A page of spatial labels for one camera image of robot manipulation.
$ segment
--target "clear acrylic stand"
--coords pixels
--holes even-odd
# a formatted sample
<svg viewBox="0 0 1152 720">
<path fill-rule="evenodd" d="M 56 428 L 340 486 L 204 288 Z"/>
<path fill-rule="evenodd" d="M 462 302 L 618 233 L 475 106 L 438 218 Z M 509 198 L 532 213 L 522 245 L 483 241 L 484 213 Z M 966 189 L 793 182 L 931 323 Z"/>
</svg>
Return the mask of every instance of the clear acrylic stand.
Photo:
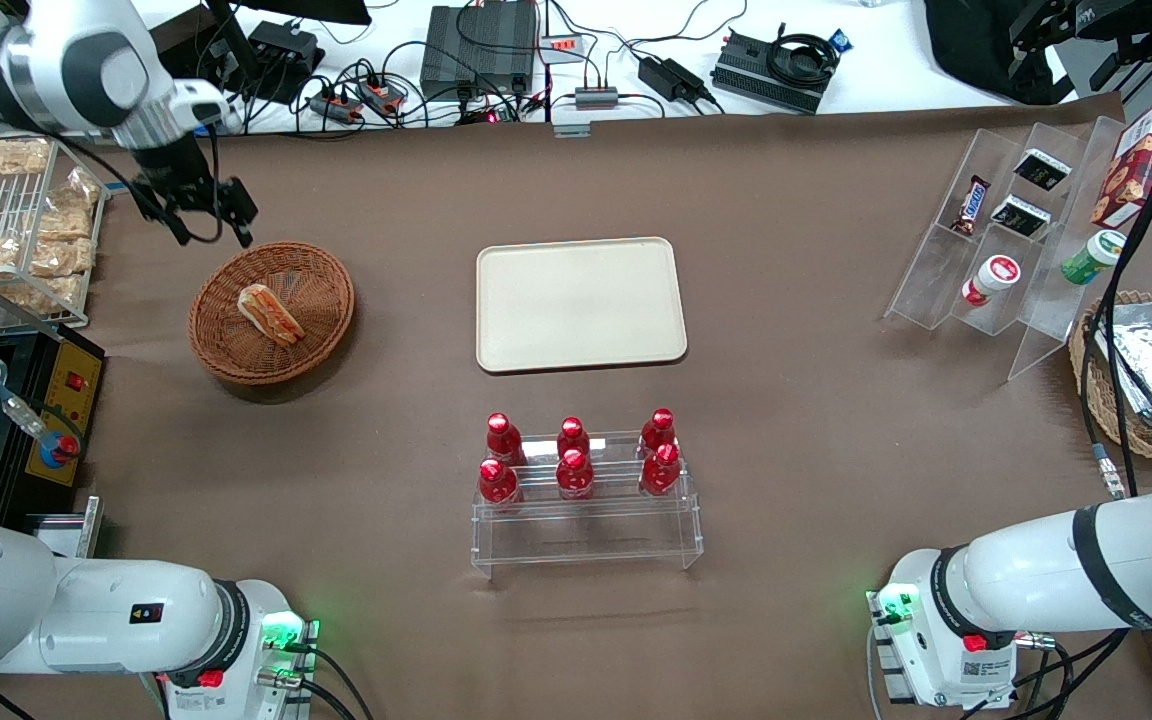
<svg viewBox="0 0 1152 720">
<path fill-rule="evenodd" d="M 1097 119 L 1085 137 L 1074 137 L 1043 123 L 1033 127 L 1024 143 L 986 129 L 977 131 L 932 227 L 924 234 L 882 316 L 900 314 L 929 331 L 956 318 L 988 336 L 996 336 L 1015 323 L 1025 325 L 1007 374 L 1009 381 L 1059 350 L 1069 340 L 1085 290 L 1085 286 L 1066 281 L 1060 265 L 1100 229 L 1089 218 L 1121 131 L 1123 123 L 1109 118 Z M 1069 177 L 1046 191 L 1011 172 L 1030 149 L 1070 165 Z M 972 187 L 972 176 L 984 179 L 990 189 L 975 233 L 965 236 L 952 229 L 952 225 Z M 1047 210 L 1051 226 L 1025 237 L 991 222 L 990 214 L 1007 195 Z M 992 255 L 1007 255 L 1018 262 L 1021 280 L 1009 290 L 992 296 L 987 305 L 968 305 L 960 295 L 961 287 Z"/>
<path fill-rule="evenodd" d="M 596 560 L 675 559 L 687 569 L 704 552 L 700 499 L 685 458 L 666 495 L 646 495 L 639 490 L 639 433 L 591 434 L 594 497 L 562 500 L 554 438 L 522 439 L 526 465 L 515 471 L 524 500 L 498 507 L 473 493 L 470 558 L 486 577 L 499 564 Z"/>
</svg>

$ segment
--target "beige tray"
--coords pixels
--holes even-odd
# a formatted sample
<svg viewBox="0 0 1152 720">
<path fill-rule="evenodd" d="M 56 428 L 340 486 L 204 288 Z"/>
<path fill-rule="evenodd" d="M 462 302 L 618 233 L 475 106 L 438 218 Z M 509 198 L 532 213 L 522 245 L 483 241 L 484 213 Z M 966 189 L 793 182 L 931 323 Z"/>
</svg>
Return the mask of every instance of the beige tray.
<svg viewBox="0 0 1152 720">
<path fill-rule="evenodd" d="M 669 363 L 685 351 L 679 273 L 662 237 L 479 252 L 477 356 L 490 373 Z"/>
</svg>

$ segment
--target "brown table mat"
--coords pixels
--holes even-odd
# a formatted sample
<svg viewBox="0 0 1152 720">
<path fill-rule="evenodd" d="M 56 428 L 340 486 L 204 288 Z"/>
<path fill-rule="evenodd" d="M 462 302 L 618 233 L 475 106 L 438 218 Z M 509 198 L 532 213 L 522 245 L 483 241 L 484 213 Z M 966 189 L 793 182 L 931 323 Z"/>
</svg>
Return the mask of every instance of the brown table mat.
<svg viewBox="0 0 1152 720">
<path fill-rule="evenodd" d="M 1120 113 L 1097 97 L 605 123 L 588 141 L 538 126 L 225 141 L 221 173 L 260 205 L 256 237 L 342 259 L 358 328 L 293 402 L 229 395 L 189 354 L 184 320 L 236 242 L 180 249 L 114 200 L 88 329 L 109 372 L 86 475 L 115 551 L 275 583 L 323 620 L 380 719 L 870 717 L 865 589 L 910 550 L 1105 498 L 1064 355 L 1002 382 L 1014 334 L 929 334 L 884 308 L 975 128 L 1020 141 L 1036 120 Z M 624 236 L 675 247 L 681 363 L 477 367 L 477 252 Z M 1152 291 L 1152 237 L 1126 287 Z M 586 564 L 487 583 L 471 568 L 490 411 L 540 433 L 567 414 L 636 429 L 655 406 L 676 411 L 700 491 L 707 551 L 689 573 Z M 40 720 L 156 717 L 134 679 L 0 687 Z M 955 717 L 882 704 L 890 719 Z M 1152 717 L 1143 643 L 1064 717 Z"/>
</svg>

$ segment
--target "wicker basket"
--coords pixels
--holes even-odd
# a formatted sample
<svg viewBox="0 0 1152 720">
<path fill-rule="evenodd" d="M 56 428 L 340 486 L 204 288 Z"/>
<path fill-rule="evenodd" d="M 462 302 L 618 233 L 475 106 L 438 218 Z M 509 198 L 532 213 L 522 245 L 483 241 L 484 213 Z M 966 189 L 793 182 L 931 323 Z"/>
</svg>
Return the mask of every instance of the wicker basket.
<svg viewBox="0 0 1152 720">
<path fill-rule="evenodd" d="M 1152 302 L 1152 295 L 1146 291 L 1120 291 L 1117 295 L 1117 304 L 1120 305 L 1132 305 L 1137 302 Z M 1075 387 L 1079 384 L 1079 374 L 1083 370 L 1083 354 L 1087 351 L 1087 342 L 1085 342 L 1087 327 L 1092 323 L 1092 314 L 1096 314 L 1098 305 L 1100 302 L 1093 302 L 1092 306 L 1089 306 L 1087 312 L 1079 319 L 1078 328 L 1070 333 L 1069 359 L 1074 364 Z M 1112 441 L 1119 442 L 1117 416 L 1114 409 L 1114 382 L 1108 376 L 1108 369 L 1100 361 L 1093 359 L 1092 366 L 1087 370 L 1087 397 L 1096 424 L 1101 425 L 1101 431 Z M 1132 438 L 1132 452 L 1152 458 L 1152 427 L 1142 423 L 1137 415 L 1128 414 L 1128 434 Z"/>
<path fill-rule="evenodd" d="M 263 283 L 305 328 L 305 340 L 279 347 L 238 312 L 238 291 Z M 268 386 L 323 363 L 353 319 L 353 281 L 340 260 L 303 242 L 253 247 L 221 265 L 189 308 L 189 346 L 221 381 Z"/>
</svg>

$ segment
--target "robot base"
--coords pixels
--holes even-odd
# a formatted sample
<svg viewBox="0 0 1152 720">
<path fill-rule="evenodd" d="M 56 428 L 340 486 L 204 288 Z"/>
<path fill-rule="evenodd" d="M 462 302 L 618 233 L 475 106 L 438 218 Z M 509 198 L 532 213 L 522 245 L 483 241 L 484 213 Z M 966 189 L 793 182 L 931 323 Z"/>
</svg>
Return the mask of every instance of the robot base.
<svg viewBox="0 0 1152 720">
<path fill-rule="evenodd" d="M 869 593 L 888 694 L 893 702 L 909 702 L 908 696 L 899 696 L 904 688 L 892 677 L 899 674 L 920 705 L 967 710 L 987 702 L 984 707 L 988 710 L 1009 707 L 1015 643 L 1001 650 L 965 651 L 963 639 L 941 620 L 932 601 L 932 564 L 940 555 L 935 550 L 910 552 L 892 570 L 890 582 Z M 888 612 L 908 616 L 900 623 L 878 626 L 877 620 Z"/>
<path fill-rule="evenodd" d="M 172 720 L 306 720 L 306 694 L 257 685 L 256 673 L 296 670 L 312 679 L 312 665 L 306 666 L 304 655 L 265 647 L 265 642 L 283 637 L 316 644 L 317 621 L 306 623 L 294 614 L 283 593 L 264 579 L 238 579 L 237 584 L 251 606 L 247 642 L 238 659 L 215 688 L 180 688 L 164 682 Z"/>
</svg>

